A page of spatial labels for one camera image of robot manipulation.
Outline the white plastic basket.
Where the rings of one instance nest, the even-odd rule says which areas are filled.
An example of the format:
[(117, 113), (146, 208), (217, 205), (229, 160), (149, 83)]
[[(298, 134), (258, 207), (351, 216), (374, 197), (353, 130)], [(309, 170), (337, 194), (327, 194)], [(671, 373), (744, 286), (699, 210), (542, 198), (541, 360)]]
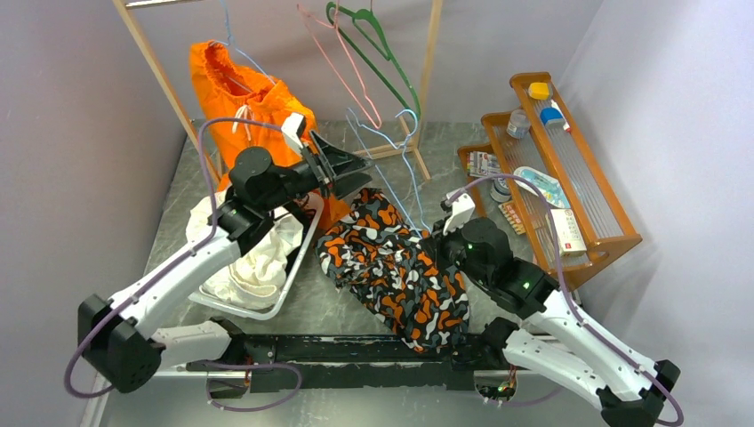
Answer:
[(197, 292), (199, 288), (195, 292), (193, 292), (188, 298), (192, 302), (195, 302), (195, 303), (198, 303), (198, 304), (201, 304), (201, 305), (204, 305), (206, 307), (210, 307), (216, 310), (220, 310), (228, 314), (233, 314), (242, 318), (251, 318), (251, 319), (256, 319), (256, 320), (269, 320), (275, 317), (276, 314), (281, 310), (281, 307), (285, 301), (286, 296), (289, 294), (289, 291), (293, 285), (293, 280), (296, 274), (298, 273), (300, 266), (302, 265), (304, 255), (306, 254), (308, 247), (310, 243), (312, 242), (317, 225), (319, 224), (319, 221), (325, 210), (324, 201), (317, 193), (314, 193), (314, 192), (310, 192), (304, 199), (294, 202), (293, 205), (295, 207), (299, 207), (302, 209), (302, 212), (299, 213), (299, 215), (294, 215), (293, 209), (291, 207), (287, 208), (292, 212), (294, 217), (297, 218), (303, 225), (304, 237), (302, 239), (300, 251), (298, 252), (298, 255), (296, 256), (293, 262), (293, 265), (290, 268), (287, 280), (285, 282), (283, 290), (281, 291), (280, 298), (273, 306), (265, 310), (240, 309), (240, 308), (231, 306), (227, 303), (214, 300), (213, 298), (210, 298), (208, 296), (199, 294)]

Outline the patterned dark shorts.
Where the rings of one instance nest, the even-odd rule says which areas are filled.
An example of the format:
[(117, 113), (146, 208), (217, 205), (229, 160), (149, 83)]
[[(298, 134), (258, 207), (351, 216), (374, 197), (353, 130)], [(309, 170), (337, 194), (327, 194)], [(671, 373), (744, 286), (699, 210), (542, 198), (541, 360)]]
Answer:
[(470, 303), (461, 273), (441, 270), (380, 189), (362, 188), (351, 210), (317, 241), (323, 273), (347, 290), (408, 349), (465, 341)]

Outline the orange wooden shelf rack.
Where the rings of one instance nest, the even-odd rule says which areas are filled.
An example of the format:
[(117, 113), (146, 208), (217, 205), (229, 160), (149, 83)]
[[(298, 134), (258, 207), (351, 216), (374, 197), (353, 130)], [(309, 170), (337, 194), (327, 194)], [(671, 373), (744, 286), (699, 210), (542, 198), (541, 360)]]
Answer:
[[(539, 101), (526, 90), (533, 82), (546, 82), (552, 96), (567, 118), (572, 131), (562, 126), (545, 127), (539, 119), (550, 99)], [(530, 166), (553, 178), (561, 186), (585, 241), (587, 252), (580, 257), (565, 257), (565, 281), (575, 290), (638, 245), (642, 237), (615, 195), (605, 174), (586, 142), (580, 128), (547, 72), (520, 73), (509, 84), (519, 100), (519, 107), (531, 123), (529, 134), (521, 140), (507, 133), (508, 112), (489, 113), (481, 118), (488, 141), (479, 151), (495, 154), (501, 170), (513, 173), (520, 166)]]

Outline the white shorts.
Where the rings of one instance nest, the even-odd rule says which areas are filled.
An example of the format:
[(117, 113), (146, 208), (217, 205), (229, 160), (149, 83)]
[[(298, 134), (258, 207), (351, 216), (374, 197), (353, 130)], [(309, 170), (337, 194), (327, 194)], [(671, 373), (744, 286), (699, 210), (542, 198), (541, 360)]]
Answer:
[(197, 291), (245, 310), (265, 310), (280, 298), (298, 255), (304, 227), (285, 207), (274, 210), (275, 224), (247, 254), (207, 279)]

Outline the pink hanger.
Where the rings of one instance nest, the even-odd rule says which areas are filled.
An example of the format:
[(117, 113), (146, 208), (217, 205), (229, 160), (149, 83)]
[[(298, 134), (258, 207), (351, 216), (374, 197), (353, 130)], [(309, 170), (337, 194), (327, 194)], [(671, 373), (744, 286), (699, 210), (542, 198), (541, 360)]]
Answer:
[(373, 128), (380, 129), (383, 125), (381, 114), (370, 97), (359, 66), (340, 32), (340, 1), (335, 2), (332, 13), (326, 12), (323, 19), (307, 9), (301, 1), (296, 4), (296, 11), (319, 53), (352, 99), (353, 105)]

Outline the green plastic hanger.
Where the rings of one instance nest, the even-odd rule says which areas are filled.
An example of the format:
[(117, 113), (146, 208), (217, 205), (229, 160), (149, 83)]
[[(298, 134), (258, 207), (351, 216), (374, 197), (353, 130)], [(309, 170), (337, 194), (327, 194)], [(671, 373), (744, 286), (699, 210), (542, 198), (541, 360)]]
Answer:
[(393, 53), (385, 31), (372, 9), (361, 8), (357, 10), (339, 5), (335, 1), (329, 1), (325, 6), (325, 15), (328, 22), (335, 26), (336, 19), (341, 17), (347, 18), (352, 27), (361, 35), (361, 37), (375, 50), (378, 57), (385, 63), (389, 64), (397, 73), (399, 80), (403, 83), (410, 100), (403, 96), (383, 70), (376, 64), (373, 58), (367, 54), (354, 40), (349, 33), (338, 26), (338, 35), (343, 42), (353, 49), (354, 53), (363, 63), (373, 72), (381, 81), (385, 88), (392, 94), (395, 100), (403, 109), (410, 109), (417, 118), (421, 117), (421, 103), (418, 93), (413, 87), (411, 80), (405, 73), (397, 56)]

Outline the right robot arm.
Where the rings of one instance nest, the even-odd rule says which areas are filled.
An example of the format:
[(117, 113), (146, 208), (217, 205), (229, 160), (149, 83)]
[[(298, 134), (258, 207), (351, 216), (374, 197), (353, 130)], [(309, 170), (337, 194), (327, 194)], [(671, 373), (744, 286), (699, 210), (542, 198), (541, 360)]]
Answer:
[(580, 310), (555, 278), (514, 256), (505, 232), (471, 216), (468, 194), (448, 194), (441, 206), (446, 216), (428, 241), (439, 266), (459, 271), (517, 317), (485, 327), (479, 354), (488, 367), (508, 363), (541, 375), (589, 402), (610, 426), (662, 423), (678, 366), (631, 349)]

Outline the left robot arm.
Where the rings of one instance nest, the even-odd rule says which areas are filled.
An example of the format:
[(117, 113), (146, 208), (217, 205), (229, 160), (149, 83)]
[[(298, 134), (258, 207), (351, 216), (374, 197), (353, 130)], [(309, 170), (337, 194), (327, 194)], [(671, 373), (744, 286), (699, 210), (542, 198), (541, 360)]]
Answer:
[(285, 145), (297, 156), (277, 165), (266, 148), (242, 149), (229, 171), (222, 202), (212, 202), (205, 234), (188, 242), (155, 270), (109, 298), (91, 295), (77, 310), (77, 346), (64, 374), (74, 393), (72, 374), (86, 361), (112, 391), (138, 390), (157, 372), (187, 364), (243, 364), (243, 334), (224, 320), (166, 328), (164, 320), (211, 276), (255, 248), (272, 230), (278, 207), (318, 191), (342, 199), (370, 180), (373, 161), (334, 147), (308, 130), (299, 113), (279, 126)]

